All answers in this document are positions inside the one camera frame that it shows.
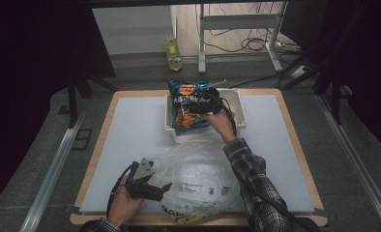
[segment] wall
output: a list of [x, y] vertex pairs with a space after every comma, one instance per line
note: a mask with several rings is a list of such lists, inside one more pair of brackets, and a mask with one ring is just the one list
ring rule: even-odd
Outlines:
[[172, 34], [170, 6], [94, 9], [109, 55], [164, 51]]

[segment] metal frame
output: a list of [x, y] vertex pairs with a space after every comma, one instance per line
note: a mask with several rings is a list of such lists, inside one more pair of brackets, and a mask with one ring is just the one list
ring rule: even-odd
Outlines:
[[372, 205], [377, 211], [378, 216], [381, 218], [381, 190], [375, 184], [374, 180], [370, 176], [366, 166], [364, 165], [362, 159], [351, 143], [349, 137], [347, 136], [345, 129], [342, 125], [338, 124], [333, 115], [330, 113], [331, 109], [329, 103], [325, 97], [316, 95], [316, 99], [319, 101], [324, 114], [332, 127], [337, 140], [340, 142], [344, 153], [347, 155], [351, 165], [353, 166], [354, 172], [359, 178], [361, 184], [365, 188], [366, 194], [371, 200]]
[[41, 184], [40, 190], [38, 191], [36, 198], [34, 199], [33, 205], [28, 211], [28, 215], [25, 218], [21, 229], [21, 232], [31, 232], [36, 231], [43, 212], [45, 210], [46, 204], [54, 190], [55, 184], [60, 176], [62, 168], [64, 166], [65, 160], [67, 159], [68, 153], [73, 145], [73, 140], [75, 139], [76, 133], [78, 132], [79, 126], [85, 116], [85, 111], [88, 106], [89, 100], [83, 100], [83, 105], [81, 108], [81, 113], [79, 114], [78, 119], [76, 120], [73, 128], [67, 129], [63, 140], [55, 154], [54, 159], [52, 160], [51, 165], [49, 166], [46, 176], [43, 183]]
[[206, 72], [205, 30], [252, 28], [273, 28], [272, 37], [270, 41], [266, 43], [266, 49], [276, 72], [281, 72], [283, 68], [275, 53], [275, 43], [286, 5], [287, 2], [283, 2], [277, 14], [205, 15], [204, 4], [200, 4], [199, 73], [204, 74]]

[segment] white plastic bag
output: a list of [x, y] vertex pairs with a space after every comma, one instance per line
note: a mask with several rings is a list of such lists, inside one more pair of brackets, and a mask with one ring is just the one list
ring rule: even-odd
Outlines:
[[177, 223], [225, 212], [240, 198], [239, 183], [222, 148], [223, 143], [192, 141], [150, 158], [155, 174], [149, 184], [161, 187], [172, 183], [161, 206]]

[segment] black curtain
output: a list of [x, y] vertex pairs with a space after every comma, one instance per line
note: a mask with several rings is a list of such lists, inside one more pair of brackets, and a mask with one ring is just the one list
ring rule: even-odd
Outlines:
[[26, 155], [67, 76], [112, 77], [92, 10], [0, 1], [0, 193]]
[[381, 1], [370, 1], [338, 63], [350, 106], [381, 141]]

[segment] person's left hand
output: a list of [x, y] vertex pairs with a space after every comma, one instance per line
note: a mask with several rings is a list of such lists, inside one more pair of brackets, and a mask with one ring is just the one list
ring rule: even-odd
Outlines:
[[[127, 176], [121, 181], [124, 185], [127, 181]], [[144, 198], [134, 199], [128, 194], [127, 188], [125, 186], [120, 186], [114, 196], [114, 200], [109, 210], [108, 220], [112, 224], [121, 227], [122, 224], [130, 220], [138, 211]]]

